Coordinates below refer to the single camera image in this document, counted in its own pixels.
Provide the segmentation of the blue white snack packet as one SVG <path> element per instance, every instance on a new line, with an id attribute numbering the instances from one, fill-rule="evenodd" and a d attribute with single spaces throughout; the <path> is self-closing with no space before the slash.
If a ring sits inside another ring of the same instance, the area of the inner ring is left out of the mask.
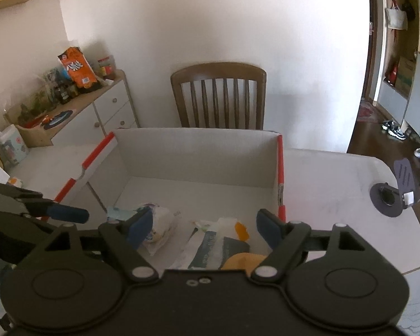
<path id="1" fill-rule="evenodd" d="M 136 209 L 108 207 L 108 222 L 121 223 L 121 232 L 134 249 L 143 246 L 154 256 L 175 232 L 180 213 L 154 203 L 145 203 Z"/>

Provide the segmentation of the yellow plush bread toy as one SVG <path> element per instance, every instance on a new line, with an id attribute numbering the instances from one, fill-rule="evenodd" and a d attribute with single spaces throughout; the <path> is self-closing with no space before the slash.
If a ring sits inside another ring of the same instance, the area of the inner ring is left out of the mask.
<path id="1" fill-rule="evenodd" d="M 221 270 L 244 270 L 246 274 L 250 275 L 265 259 L 266 256 L 259 254 L 237 253 L 227 259 Z"/>

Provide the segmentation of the white grey paper bag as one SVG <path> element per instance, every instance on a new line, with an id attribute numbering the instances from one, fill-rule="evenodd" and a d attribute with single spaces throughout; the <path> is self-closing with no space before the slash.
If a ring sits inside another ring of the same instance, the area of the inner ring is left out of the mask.
<path id="1" fill-rule="evenodd" d="M 216 270 L 238 253 L 248 253 L 250 235 L 236 218 L 195 221 L 193 232 L 172 269 Z"/>

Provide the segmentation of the red cardboard shoe box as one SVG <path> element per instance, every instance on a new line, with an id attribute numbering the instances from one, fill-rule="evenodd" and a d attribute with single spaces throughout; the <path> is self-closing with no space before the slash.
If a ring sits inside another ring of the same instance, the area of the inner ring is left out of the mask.
<path id="1" fill-rule="evenodd" d="M 261 209 L 284 216 L 283 139 L 264 130 L 122 129 L 109 134 L 65 180 L 53 198 L 88 210 L 85 227 L 105 222 L 107 208 L 158 204 L 179 215 L 159 251 L 140 253 L 156 269 L 178 263 L 197 221 L 235 218 L 246 227 L 251 252 L 269 246 L 256 229 Z"/>

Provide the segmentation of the white drawer sideboard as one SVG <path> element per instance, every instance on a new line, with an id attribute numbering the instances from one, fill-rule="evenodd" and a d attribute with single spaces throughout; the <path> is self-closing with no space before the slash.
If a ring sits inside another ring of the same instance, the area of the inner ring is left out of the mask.
<path id="1" fill-rule="evenodd" d="M 78 95 L 65 105 L 48 113 L 53 118 L 64 111 L 72 114 L 55 127 L 44 129 L 18 126 L 25 144 L 32 147 L 98 144 L 107 134 L 119 128 L 139 126 L 127 78 L 116 70 L 116 79 L 91 93 Z"/>

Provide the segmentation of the orange snack bag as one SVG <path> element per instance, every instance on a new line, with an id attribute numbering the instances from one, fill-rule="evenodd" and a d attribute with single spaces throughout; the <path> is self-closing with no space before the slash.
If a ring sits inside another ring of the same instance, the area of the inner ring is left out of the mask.
<path id="1" fill-rule="evenodd" d="M 69 47 L 58 59 L 80 93 L 90 93 L 101 88 L 98 77 L 79 47 Z"/>

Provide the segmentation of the far wooden chair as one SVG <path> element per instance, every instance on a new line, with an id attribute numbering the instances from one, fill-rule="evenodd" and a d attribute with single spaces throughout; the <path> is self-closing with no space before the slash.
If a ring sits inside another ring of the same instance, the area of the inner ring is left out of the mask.
<path id="1" fill-rule="evenodd" d="M 182 127 L 262 130 L 266 71 L 239 62 L 195 64 L 171 75 Z"/>

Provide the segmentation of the hanging grey tote bag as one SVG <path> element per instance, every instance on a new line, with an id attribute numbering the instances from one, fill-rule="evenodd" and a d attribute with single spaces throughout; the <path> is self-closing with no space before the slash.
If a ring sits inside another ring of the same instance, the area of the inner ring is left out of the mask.
<path id="1" fill-rule="evenodd" d="M 391 7 L 385 9 L 387 28 L 396 31 L 406 31 L 408 28 L 407 14 L 402 11 L 396 0 L 391 0 Z"/>

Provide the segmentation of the white wall cabinet unit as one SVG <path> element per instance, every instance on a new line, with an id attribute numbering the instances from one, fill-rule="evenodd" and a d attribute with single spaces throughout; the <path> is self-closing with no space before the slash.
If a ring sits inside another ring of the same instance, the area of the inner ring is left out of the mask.
<path id="1" fill-rule="evenodd" d="M 396 0 L 407 14 L 408 28 L 387 28 L 383 0 L 383 66 L 377 103 L 403 127 L 420 135 L 420 0 Z"/>

